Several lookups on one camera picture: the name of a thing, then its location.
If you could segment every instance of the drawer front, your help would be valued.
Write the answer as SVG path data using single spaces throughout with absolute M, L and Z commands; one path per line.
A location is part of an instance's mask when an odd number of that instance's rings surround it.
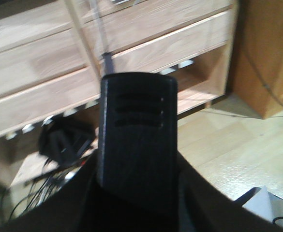
M 85 67 L 70 30 L 0 53 L 0 97 Z
M 92 11 L 90 9 L 88 0 L 72 0 L 76 7 L 77 14 L 82 23 L 89 22 L 93 20 Z M 123 10 L 125 8 L 133 6 L 135 0 L 128 0 L 121 4 L 113 4 L 111 0 L 97 0 L 99 13 L 101 16 L 112 14 L 116 11 Z
M 219 13 L 113 56 L 117 72 L 152 72 L 228 39 L 230 11 Z
M 69 28 L 63 5 L 48 2 L 16 0 L 0 6 L 0 52 Z
M 84 68 L 0 99 L 0 136 L 97 98 L 94 77 Z
M 103 17 L 109 51 L 119 52 L 150 41 L 207 17 L 215 0 L 148 0 Z M 97 25 L 86 24 L 85 34 L 99 57 L 103 53 Z

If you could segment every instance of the wooden cabinet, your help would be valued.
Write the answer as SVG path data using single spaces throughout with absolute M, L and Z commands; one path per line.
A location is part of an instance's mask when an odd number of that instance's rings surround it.
M 248 0 L 242 4 L 232 87 L 262 118 L 267 118 L 283 109 L 260 81 L 262 77 L 283 103 L 283 1 Z
M 97 1 L 117 72 L 175 77 L 178 114 L 224 94 L 236 0 Z M 101 30 L 87 0 L 22 3 L 0 6 L 0 145 L 9 144 L 6 150 L 19 146 L 24 126 L 36 126 L 32 143 L 46 117 L 98 99 L 103 76 Z M 14 131 L 17 138 L 3 142 Z M 0 178 L 4 185 L 20 182 L 16 173 L 23 181 L 23 173 L 41 173 L 28 165 L 18 171 L 22 162 L 1 157 L 9 176 Z

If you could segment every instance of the wooden floor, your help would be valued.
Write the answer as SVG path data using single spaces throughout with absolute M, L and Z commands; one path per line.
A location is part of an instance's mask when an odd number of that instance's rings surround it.
M 283 111 L 262 120 L 231 95 L 178 121 L 178 149 L 232 200 L 261 186 L 283 198 Z

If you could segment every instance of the cable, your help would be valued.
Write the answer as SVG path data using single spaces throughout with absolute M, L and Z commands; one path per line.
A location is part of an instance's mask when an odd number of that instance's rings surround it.
M 279 98 L 273 93 L 273 91 L 271 90 L 270 86 L 267 84 L 267 82 L 264 80 L 261 72 L 259 71 L 259 69 L 257 68 L 256 64 L 254 63 L 252 57 L 250 56 L 247 47 L 245 45 L 245 43 L 242 44 L 243 45 L 243 53 L 245 55 L 245 57 L 247 58 L 250 66 L 252 67 L 252 69 L 254 70 L 256 76 L 258 77 L 258 79 L 260 80 L 260 82 L 262 83 L 263 87 L 267 90 L 267 92 L 270 94 L 270 96 L 280 105 L 283 107 L 283 103 L 279 100 Z
M 277 225 L 277 224 L 276 224 L 276 221 L 277 221 L 277 220 L 281 220 L 281 219 L 283 219 L 283 217 L 275 217 L 275 218 L 272 220 L 272 224 Z
M 40 186 L 40 188 L 36 191 L 36 194 L 31 199 L 30 203 L 26 206 L 26 208 L 24 210 L 25 212 L 28 211 L 32 207 L 33 203 L 37 200 L 36 197 L 38 197 L 40 195 L 38 193 L 41 193 L 41 191 L 44 189 L 45 185 L 49 181 L 50 177 L 51 177 L 51 175 L 43 182 L 43 184 Z
M 241 26 L 242 28 L 244 28 L 245 26 L 245 22 L 247 21 L 246 20 L 246 14 L 245 14 L 245 11 L 241 11 L 239 13 L 239 16 L 238 16 L 238 24 L 239 27 Z M 242 37 L 242 40 L 240 41 L 240 44 L 242 45 L 243 47 L 243 53 L 245 55 L 245 57 L 247 58 L 248 60 L 248 63 L 249 65 L 252 67 L 253 71 L 255 72 L 255 74 L 257 75 L 257 78 L 260 80 L 260 82 L 262 83 L 262 86 L 267 90 L 267 92 L 270 94 L 270 96 L 280 105 L 283 107 L 283 103 L 280 101 L 280 99 L 274 94 L 274 92 L 272 91 L 272 89 L 270 88 L 270 86 L 268 85 L 268 83 L 265 81 L 265 79 L 263 78 L 260 70 L 258 69 L 258 67 L 256 66 L 256 64 L 254 63 L 254 60 L 252 59 L 250 53 L 249 53 L 249 50 L 247 49 L 247 45 L 246 45 L 246 37 L 245 37 L 245 34 L 244 34 L 244 31 L 242 31 L 242 33 L 240 34 L 240 36 Z
M 18 208 L 18 206 L 19 206 L 22 202 L 24 202 L 24 201 L 25 201 L 28 197 L 30 197 L 30 196 L 27 195 L 26 197 L 22 198 L 22 199 L 15 205 L 15 207 L 12 209 L 12 211 L 11 211 L 11 213 L 10 213 L 10 215 L 9 215 L 8 221 L 11 221 L 12 216 L 13 216 L 15 210 Z
M 36 181 L 36 180 L 33 180 L 33 181 L 32 181 L 32 185 L 31 185 L 31 187 L 30 187 L 30 191 L 29 191 L 29 193 L 28 193 L 28 196 L 31 194 L 31 192 L 33 191 L 33 189 L 35 189 L 36 184 L 37 184 L 37 181 Z

